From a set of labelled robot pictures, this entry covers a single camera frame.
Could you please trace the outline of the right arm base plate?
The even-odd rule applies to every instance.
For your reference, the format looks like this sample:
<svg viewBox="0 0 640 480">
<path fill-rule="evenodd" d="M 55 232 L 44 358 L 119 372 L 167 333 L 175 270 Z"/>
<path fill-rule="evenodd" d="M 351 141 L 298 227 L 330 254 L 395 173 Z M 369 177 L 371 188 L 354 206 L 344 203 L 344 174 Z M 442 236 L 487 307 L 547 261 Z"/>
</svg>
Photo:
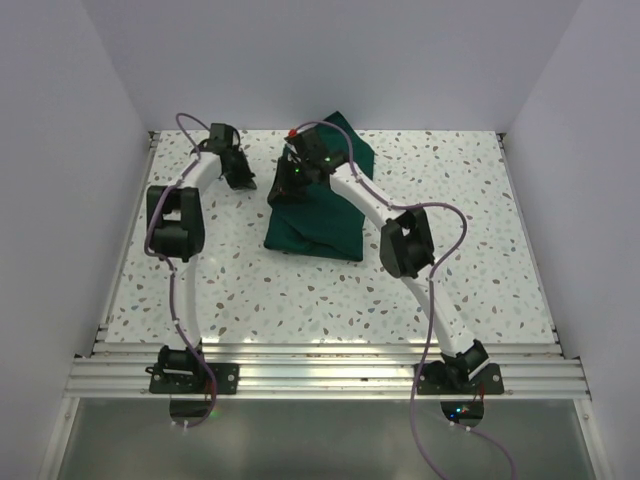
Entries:
<svg viewBox="0 0 640 480">
<path fill-rule="evenodd" d="M 413 366 L 418 375 L 418 395 L 501 395 L 505 393 L 500 366 L 488 363 L 472 378 L 459 373 L 453 366 L 441 361 L 426 363 L 421 370 Z"/>
</svg>

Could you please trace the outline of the green surgical drape cloth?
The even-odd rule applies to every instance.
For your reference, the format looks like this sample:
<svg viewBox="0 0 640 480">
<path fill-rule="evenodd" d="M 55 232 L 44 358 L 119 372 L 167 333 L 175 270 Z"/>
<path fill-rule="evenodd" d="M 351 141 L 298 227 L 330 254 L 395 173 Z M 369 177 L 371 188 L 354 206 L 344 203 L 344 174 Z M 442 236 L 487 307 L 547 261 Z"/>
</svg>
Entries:
<svg viewBox="0 0 640 480">
<path fill-rule="evenodd" d="M 311 185 L 304 200 L 269 205 L 264 246 L 290 254 L 360 262 L 364 215 L 341 196 Z"/>
</svg>

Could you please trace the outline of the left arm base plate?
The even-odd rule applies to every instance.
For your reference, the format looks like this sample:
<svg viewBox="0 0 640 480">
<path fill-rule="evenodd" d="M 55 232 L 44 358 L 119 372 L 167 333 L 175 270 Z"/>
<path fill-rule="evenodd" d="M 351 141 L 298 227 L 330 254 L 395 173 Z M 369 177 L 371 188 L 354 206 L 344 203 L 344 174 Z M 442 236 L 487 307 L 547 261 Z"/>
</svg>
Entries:
<svg viewBox="0 0 640 480">
<path fill-rule="evenodd" d="M 208 373 L 197 366 L 196 372 L 163 370 L 158 365 L 149 366 L 145 372 L 151 376 L 149 392 L 152 394 L 187 395 L 212 394 L 235 395 L 240 379 L 240 366 L 235 363 L 208 363 L 216 379 L 211 384 Z"/>
</svg>

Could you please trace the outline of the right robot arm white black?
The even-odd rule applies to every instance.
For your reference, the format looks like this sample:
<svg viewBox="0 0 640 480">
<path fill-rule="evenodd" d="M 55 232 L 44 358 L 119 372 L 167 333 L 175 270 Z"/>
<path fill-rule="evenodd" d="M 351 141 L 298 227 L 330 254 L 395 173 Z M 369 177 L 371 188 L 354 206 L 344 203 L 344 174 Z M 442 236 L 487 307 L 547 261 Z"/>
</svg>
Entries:
<svg viewBox="0 0 640 480">
<path fill-rule="evenodd" d="M 313 122 L 289 131 L 270 198 L 300 196 L 309 185 L 323 185 L 370 220 L 380 232 L 379 258 L 384 270 L 401 280 L 425 309 L 428 335 L 436 337 L 440 348 L 442 359 L 429 367 L 418 366 L 416 375 L 438 380 L 457 392 L 470 391 L 480 382 L 489 356 L 462 320 L 445 288 L 438 284 L 436 272 L 450 254 L 435 256 L 426 209 L 442 207 L 460 217 L 462 233 L 452 250 L 466 237 L 465 215 L 442 202 L 395 204 L 354 162 L 353 143 L 347 132 L 326 121 L 321 124 L 339 132 L 346 140 L 346 149 L 331 151 Z"/>
</svg>

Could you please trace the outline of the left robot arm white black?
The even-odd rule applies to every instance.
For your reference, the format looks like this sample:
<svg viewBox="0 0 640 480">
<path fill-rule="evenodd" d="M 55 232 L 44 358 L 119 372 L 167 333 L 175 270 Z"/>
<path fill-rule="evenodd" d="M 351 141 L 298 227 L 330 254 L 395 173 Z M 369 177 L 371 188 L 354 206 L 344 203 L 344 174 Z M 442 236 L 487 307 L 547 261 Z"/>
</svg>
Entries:
<svg viewBox="0 0 640 480">
<path fill-rule="evenodd" d="M 233 190 L 254 190 L 256 184 L 235 127 L 213 123 L 204 140 L 185 138 L 192 146 L 186 167 L 173 183 L 147 189 L 144 252 L 169 268 L 171 333 L 158 368 L 171 371 L 175 384 L 193 393 L 205 386 L 210 373 L 201 353 L 195 300 L 197 265 L 206 240 L 201 195 L 220 178 Z"/>
</svg>

